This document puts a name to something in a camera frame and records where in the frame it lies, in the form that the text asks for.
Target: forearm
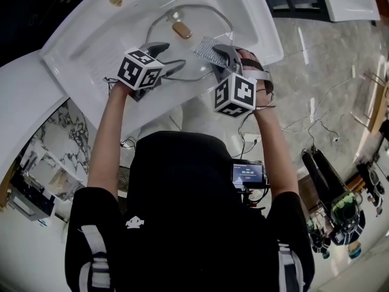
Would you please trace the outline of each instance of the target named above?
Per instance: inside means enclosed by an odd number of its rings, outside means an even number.
[[[98,127],[89,165],[89,187],[101,187],[117,198],[120,159],[120,134],[128,88],[116,84],[109,96]]]
[[[298,194],[297,176],[277,115],[272,108],[254,111],[261,131],[264,163],[272,198],[283,192]]]

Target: white shirt logo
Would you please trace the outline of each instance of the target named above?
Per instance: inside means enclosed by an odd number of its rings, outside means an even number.
[[[129,221],[127,221],[126,226],[127,226],[127,229],[139,228],[139,226],[143,225],[144,223],[145,223],[145,221],[143,221],[139,217],[135,216],[132,219],[130,219]]]

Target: black sleeve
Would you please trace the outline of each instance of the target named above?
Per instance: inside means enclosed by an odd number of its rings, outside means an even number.
[[[288,244],[300,259],[304,291],[308,290],[314,278],[315,264],[300,197],[294,192],[278,195],[273,200],[267,220],[277,239]]]
[[[65,252],[66,282],[72,291],[79,291],[81,267],[92,262],[92,252],[81,227],[95,225],[106,247],[109,273],[115,280],[116,252],[120,245],[122,215],[114,196],[101,188],[82,188],[74,195]]]

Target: black strap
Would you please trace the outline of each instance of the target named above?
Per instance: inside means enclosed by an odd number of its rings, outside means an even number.
[[[258,61],[251,60],[249,58],[241,58],[242,66],[250,66],[263,71],[262,65]]]

